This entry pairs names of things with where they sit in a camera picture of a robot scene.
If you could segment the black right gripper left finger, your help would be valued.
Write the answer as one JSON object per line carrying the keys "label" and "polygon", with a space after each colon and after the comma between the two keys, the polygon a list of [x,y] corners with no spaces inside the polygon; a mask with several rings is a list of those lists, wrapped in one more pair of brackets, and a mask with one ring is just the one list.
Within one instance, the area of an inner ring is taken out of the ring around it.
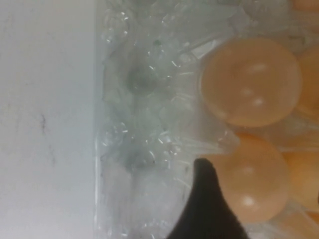
{"label": "black right gripper left finger", "polygon": [[186,206],[169,239],[245,239],[247,233],[223,197],[216,170],[205,158],[194,161]]}

